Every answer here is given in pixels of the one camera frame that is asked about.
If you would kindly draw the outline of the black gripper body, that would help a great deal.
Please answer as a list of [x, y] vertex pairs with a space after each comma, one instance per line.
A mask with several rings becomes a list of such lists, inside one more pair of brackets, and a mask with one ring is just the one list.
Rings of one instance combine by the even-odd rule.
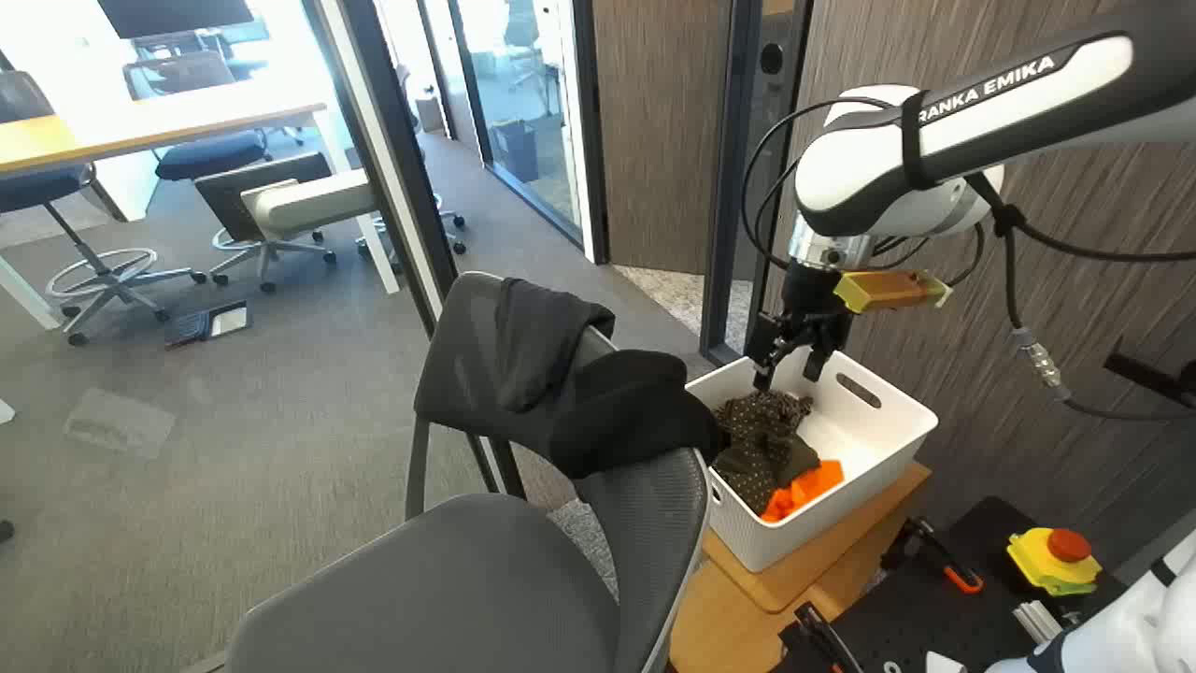
[[779, 363], [792, 346], [828, 360], [848, 340], [853, 315], [839, 300], [839, 270], [789, 264], [782, 284], [782, 315], [758, 315], [748, 333], [755, 363]]

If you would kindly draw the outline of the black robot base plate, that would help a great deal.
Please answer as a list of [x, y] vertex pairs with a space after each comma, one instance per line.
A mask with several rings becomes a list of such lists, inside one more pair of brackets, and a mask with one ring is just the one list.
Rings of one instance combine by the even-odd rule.
[[1005, 542], [1028, 526], [1037, 526], [1028, 513], [985, 497], [956, 525], [939, 526], [955, 557], [985, 575], [978, 596], [961, 596], [925, 557], [912, 557], [840, 616], [799, 604], [782, 629], [782, 662], [769, 673], [882, 673], [882, 667], [925, 673], [926, 654], [985, 673], [990, 662], [1037, 646], [1016, 626], [1026, 601], [1041, 601], [1053, 626], [1074, 629], [1123, 596], [1115, 571], [1102, 571], [1091, 596], [1074, 598], [1031, 588], [1005, 557]]

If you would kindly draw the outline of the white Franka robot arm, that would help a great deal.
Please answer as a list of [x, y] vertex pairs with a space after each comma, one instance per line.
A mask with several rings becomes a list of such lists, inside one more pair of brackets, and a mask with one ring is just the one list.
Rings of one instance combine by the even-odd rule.
[[861, 270], [882, 237], [977, 229], [1005, 212], [1005, 160], [1099, 138], [1166, 138], [1194, 121], [1194, 106], [1189, 14], [1091, 21], [945, 90], [856, 85], [830, 97], [789, 174], [787, 309], [748, 346], [755, 384], [767, 390], [792, 346], [846, 345], [840, 273]]

